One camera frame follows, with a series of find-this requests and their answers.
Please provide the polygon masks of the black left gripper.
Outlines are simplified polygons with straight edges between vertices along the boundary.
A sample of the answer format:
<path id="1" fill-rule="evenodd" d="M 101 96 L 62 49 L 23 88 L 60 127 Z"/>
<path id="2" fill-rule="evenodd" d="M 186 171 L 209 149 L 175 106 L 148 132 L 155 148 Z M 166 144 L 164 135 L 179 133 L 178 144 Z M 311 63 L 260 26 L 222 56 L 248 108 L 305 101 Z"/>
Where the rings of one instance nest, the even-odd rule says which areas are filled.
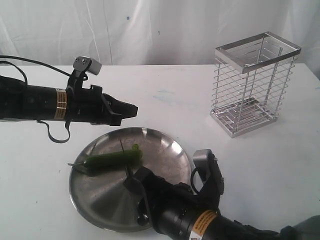
<path id="1" fill-rule="evenodd" d="M 76 90 L 69 86 L 66 93 L 67 110 L 64 116 L 66 121 L 120 126 L 122 120 L 134 118 L 138 113 L 136 105 L 102 93 L 102 87 L 97 85 Z"/>

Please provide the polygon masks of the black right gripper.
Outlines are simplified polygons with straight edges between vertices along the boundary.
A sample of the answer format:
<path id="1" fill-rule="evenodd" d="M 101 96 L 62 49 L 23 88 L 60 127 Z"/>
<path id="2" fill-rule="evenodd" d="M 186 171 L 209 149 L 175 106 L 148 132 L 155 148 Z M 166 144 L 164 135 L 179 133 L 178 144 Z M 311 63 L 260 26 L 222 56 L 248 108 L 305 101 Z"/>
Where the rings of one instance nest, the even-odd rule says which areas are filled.
<path id="1" fill-rule="evenodd" d="M 137 223 L 150 224 L 158 233 L 189 233 L 196 218 L 206 210 L 217 211 L 220 202 L 212 176 L 194 194 L 187 184 L 171 184 L 142 166 L 123 185 L 135 198 L 142 198 L 137 205 Z"/>

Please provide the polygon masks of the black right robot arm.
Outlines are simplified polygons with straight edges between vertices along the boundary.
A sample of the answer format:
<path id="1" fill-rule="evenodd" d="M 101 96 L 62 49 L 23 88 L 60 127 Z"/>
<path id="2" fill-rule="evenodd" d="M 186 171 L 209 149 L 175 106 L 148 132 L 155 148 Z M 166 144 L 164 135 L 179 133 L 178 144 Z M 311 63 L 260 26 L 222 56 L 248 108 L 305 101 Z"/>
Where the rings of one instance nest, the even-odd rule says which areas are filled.
<path id="1" fill-rule="evenodd" d="M 140 167 L 125 168 L 125 188 L 136 197 L 137 223 L 150 224 L 172 240 L 318 240 L 320 217 L 312 216 L 280 231 L 261 230 L 223 216 L 219 210 L 221 182 L 213 173 L 197 191 L 194 184 L 171 184 Z"/>

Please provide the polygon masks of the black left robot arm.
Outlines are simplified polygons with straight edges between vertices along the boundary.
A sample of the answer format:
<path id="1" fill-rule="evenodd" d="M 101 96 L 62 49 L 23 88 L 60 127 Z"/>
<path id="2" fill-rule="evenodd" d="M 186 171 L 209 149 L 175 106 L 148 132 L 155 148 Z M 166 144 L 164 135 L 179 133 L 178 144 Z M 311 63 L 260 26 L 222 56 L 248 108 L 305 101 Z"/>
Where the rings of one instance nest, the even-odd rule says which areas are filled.
<path id="1" fill-rule="evenodd" d="M 0 118 L 5 121 L 70 121 L 120 126 L 137 116 L 138 107 L 103 93 L 97 85 L 66 89 L 26 85 L 1 76 Z"/>

